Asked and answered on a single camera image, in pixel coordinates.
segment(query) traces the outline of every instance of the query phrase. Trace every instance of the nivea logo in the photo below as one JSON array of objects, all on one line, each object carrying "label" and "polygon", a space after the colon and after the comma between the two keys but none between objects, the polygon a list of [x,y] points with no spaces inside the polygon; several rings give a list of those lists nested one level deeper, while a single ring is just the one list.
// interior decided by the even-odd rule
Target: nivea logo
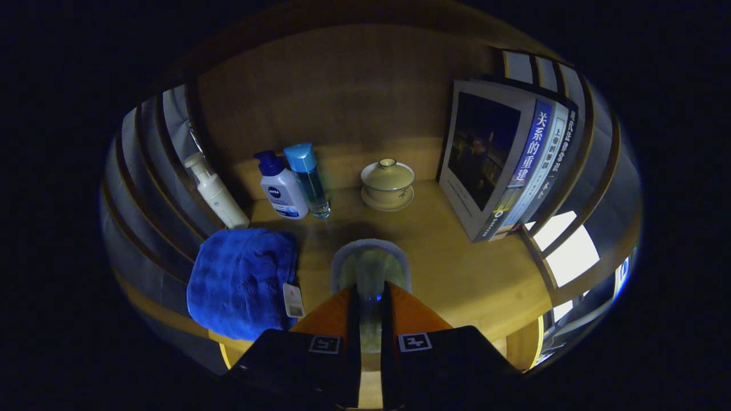
[{"label": "nivea logo", "polygon": [[274,198],[281,197],[281,193],[279,192],[279,190],[275,189],[274,187],[269,187],[268,190],[269,190],[269,194],[271,194],[272,197],[274,197]]}]

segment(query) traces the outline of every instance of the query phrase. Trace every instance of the barcode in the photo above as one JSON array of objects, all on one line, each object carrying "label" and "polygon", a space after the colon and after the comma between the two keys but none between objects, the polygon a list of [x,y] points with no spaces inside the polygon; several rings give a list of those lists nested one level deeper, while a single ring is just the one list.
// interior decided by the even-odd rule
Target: barcode
[{"label": "barcode", "polygon": [[298,306],[289,306],[289,315],[292,317],[302,317],[302,309]]}]

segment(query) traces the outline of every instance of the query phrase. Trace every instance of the cup lid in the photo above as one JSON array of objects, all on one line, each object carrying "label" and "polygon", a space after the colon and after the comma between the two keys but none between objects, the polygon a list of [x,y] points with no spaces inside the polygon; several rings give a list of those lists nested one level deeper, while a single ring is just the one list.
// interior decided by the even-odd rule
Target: cup lid
[{"label": "cup lid", "polygon": [[364,168],[360,179],[372,189],[393,191],[412,185],[416,175],[408,165],[394,159],[383,159]]}]

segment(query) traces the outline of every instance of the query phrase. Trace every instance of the bottle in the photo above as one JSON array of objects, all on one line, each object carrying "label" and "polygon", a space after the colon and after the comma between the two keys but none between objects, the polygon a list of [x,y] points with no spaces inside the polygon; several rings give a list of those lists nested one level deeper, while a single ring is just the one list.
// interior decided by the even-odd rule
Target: bottle
[{"label": "bottle", "polygon": [[262,190],[274,207],[274,211],[286,219],[305,218],[309,210],[297,185],[295,174],[284,168],[284,163],[274,154],[274,151],[256,153],[254,158],[259,160]]},{"label": "bottle", "polygon": [[296,144],[284,149],[284,155],[292,171],[297,175],[302,192],[305,193],[307,205],[312,215],[318,219],[330,216],[330,203],[325,198],[325,191],[317,172],[317,160],[311,143]]},{"label": "bottle", "polygon": [[249,227],[249,218],[233,200],[219,175],[208,169],[201,153],[188,157],[184,164],[198,179],[198,192],[226,227],[232,229]]}]

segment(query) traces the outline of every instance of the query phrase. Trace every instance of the book spine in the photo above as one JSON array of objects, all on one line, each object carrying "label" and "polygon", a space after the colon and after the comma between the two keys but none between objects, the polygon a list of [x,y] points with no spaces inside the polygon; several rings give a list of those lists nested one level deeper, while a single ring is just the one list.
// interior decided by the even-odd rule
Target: book spine
[{"label": "book spine", "polygon": [[489,239],[501,226],[511,207],[520,198],[523,188],[530,181],[531,174],[536,169],[534,166],[536,156],[540,153],[541,147],[543,146],[543,134],[552,113],[553,108],[549,104],[538,99],[536,100],[531,131],[523,148],[523,154],[518,161],[518,166],[515,168],[515,172],[503,192],[498,205],[493,209],[485,225],[482,226],[478,237],[475,239],[476,241]]},{"label": "book spine", "polygon": [[561,141],[567,130],[568,117],[568,109],[557,103],[555,116],[550,125],[550,133],[546,137],[547,143],[545,144],[545,149],[540,155],[540,160],[537,162],[538,168],[536,173],[533,174],[530,182],[526,185],[526,189],[523,190],[523,195],[520,197],[518,203],[510,210],[502,226],[498,229],[500,233],[507,233],[518,222],[538,194],[544,180],[548,177],[548,173],[553,166],[553,162],[556,160],[561,147]]},{"label": "book spine", "polygon": [[546,177],[543,185],[541,186],[541,190],[538,191],[535,199],[526,209],[526,212],[523,214],[520,222],[525,223],[531,217],[533,217],[533,214],[540,207],[543,200],[545,200],[545,198],[548,196],[548,192],[550,192],[550,190],[553,188],[553,185],[556,182],[556,176],[558,175],[558,171],[561,169],[561,165],[564,163],[564,157],[566,156],[566,152],[568,152],[569,148],[571,147],[572,141],[576,140],[574,138],[574,130],[578,120],[577,116],[578,114],[576,113],[576,110],[571,110],[571,113],[569,114],[569,123],[566,127],[566,134],[564,136],[563,143],[561,143],[561,147],[558,150],[558,154],[556,155],[556,160],[551,166],[548,177]]}]

